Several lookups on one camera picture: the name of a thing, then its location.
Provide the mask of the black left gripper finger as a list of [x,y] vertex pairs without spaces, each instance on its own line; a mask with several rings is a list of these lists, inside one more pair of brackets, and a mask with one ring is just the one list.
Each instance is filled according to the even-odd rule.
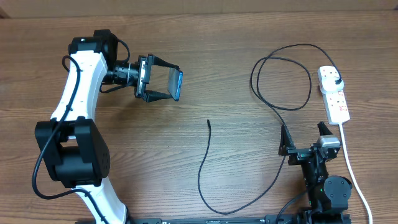
[[168,63],[165,60],[162,60],[161,58],[155,56],[154,54],[148,55],[148,62],[151,65],[160,66],[160,67],[175,68],[177,70],[180,68],[178,65]]
[[146,90],[144,92],[144,100],[147,103],[150,103],[153,101],[158,101],[158,100],[171,99],[171,98],[172,98],[171,94],[161,93],[158,91]]

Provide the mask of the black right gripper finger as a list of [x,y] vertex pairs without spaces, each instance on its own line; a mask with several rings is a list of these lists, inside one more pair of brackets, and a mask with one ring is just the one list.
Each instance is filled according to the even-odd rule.
[[294,141],[289,133],[289,129],[285,124],[281,126],[281,138],[279,144],[278,155],[287,156],[291,150],[295,149]]
[[326,124],[323,121],[320,121],[317,124],[319,133],[321,136],[328,136],[328,135],[332,135],[333,133],[328,129],[328,127],[326,126]]

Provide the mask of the blue smartphone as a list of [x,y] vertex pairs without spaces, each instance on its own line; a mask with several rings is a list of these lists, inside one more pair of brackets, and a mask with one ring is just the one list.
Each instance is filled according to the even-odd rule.
[[182,79],[183,72],[179,68],[170,68],[168,92],[175,101],[178,101],[180,99]]

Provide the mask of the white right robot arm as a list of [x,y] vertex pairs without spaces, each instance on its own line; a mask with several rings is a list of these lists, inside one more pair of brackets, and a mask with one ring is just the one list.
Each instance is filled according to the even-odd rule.
[[[353,184],[346,177],[330,175],[326,162],[337,157],[340,140],[327,128],[324,122],[317,124],[320,136],[309,148],[298,149],[286,125],[281,126],[279,155],[289,158],[288,165],[300,166],[305,181],[305,191],[282,207],[280,212],[266,220],[271,223],[351,223],[348,200]],[[295,201],[308,196],[309,207],[301,208],[293,215],[283,212]]]

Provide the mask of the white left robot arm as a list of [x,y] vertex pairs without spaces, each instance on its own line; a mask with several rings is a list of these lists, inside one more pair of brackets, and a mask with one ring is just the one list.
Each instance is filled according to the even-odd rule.
[[129,209],[120,201],[108,177],[109,149],[95,125],[98,95],[133,87],[134,96],[146,102],[178,101],[183,73],[178,65],[155,55],[131,63],[118,60],[122,40],[110,30],[91,37],[75,37],[62,58],[68,72],[60,102],[48,121],[36,124],[40,148],[38,164],[45,164],[52,180],[66,194],[77,194],[93,214],[95,223],[132,223]]

